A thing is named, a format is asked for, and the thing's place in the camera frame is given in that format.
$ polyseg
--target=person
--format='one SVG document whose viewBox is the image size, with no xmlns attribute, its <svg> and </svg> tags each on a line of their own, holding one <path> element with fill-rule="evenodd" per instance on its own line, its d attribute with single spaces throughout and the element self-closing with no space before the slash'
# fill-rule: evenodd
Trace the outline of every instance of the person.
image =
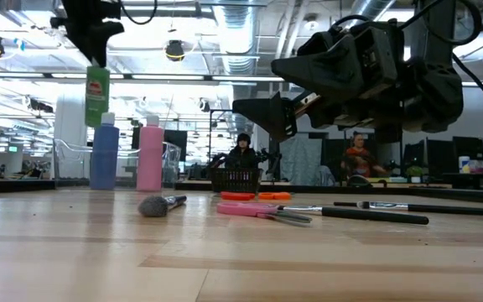
<svg viewBox="0 0 483 302">
<path fill-rule="evenodd" d="M 250 148 L 251 138 L 245 133 L 238 135 L 236 147 L 228 154 L 225 162 L 227 168 L 256 169 L 258 168 L 257 153 Z"/>
<path fill-rule="evenodd" d="M 348 175 L 358 174 L 370 177 L 371 169 L 385 174 L 386 170 L 377 164 L 376 159 L 365 149 L 362 133 L 353 133 L 353 146 L 345 151 L 345 158 L 340 167 L 348 171 Z"/>
</svg>

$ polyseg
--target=wood grain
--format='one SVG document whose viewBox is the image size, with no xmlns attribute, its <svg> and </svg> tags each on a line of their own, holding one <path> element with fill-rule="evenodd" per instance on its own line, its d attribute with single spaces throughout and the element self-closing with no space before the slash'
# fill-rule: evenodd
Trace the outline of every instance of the wood grain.
<svg viewBox="0 0 483 302">
<path fill-rule="evenodd" d="M 168 192 L 165 195 L 179 195 Z M 148 194 L 58 190 L 0 195 L 0 301 L 483 301 L 483 217 L 427 226 L 314 216 L 311 227 L 216 213 L 190 192 L 165 218 Z M 294 205 L 399 195 L 301 195 Z"/>
</svg>

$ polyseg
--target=black basket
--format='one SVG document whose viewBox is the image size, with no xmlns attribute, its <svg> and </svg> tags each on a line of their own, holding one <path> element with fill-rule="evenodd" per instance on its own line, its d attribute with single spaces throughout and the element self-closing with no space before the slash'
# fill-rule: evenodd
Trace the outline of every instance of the black basket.
<svg viewBox="0 0 483 302">
<path fill-rule="evenodd" d="M 257 193 L 261 169 L 211 169 L 211 189 L 214 192 Z"/>
</svg>

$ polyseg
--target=black jacket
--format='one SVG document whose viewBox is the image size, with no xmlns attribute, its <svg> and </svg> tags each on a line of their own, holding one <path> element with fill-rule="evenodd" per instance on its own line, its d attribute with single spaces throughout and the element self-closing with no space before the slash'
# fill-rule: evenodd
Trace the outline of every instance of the black jacket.
<svg viewBox="0 0 483 302">
<path fill-rule="evenodd" d="M 257 153 L 253 148 L 248 148 L 242 153 L 242 149 L 236 146 L 229 154 L 225 162 L 226 168 L 258 168 Z"/>
</svg>

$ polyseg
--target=bottle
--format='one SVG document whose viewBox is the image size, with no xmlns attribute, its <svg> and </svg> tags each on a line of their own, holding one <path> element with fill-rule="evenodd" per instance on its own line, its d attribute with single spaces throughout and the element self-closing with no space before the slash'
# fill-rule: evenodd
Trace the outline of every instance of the bottle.
<svg viewBox="0 0 483 302">
<path fill-rule="evenodd" d="M 138 190 L 161 190 L 164 130 L 158 116 L 147 116 L 147 126 L 139 134 L 139 149 Z"/>
<path fill-rule="evenodd" d="M 117 177 L 119 129 L 115 126 L 115 114 L 104 112 L 101 125 L 94 131 L 91 156 L 91 183 L 93 190 L 113 190 Z"/>
</svg>

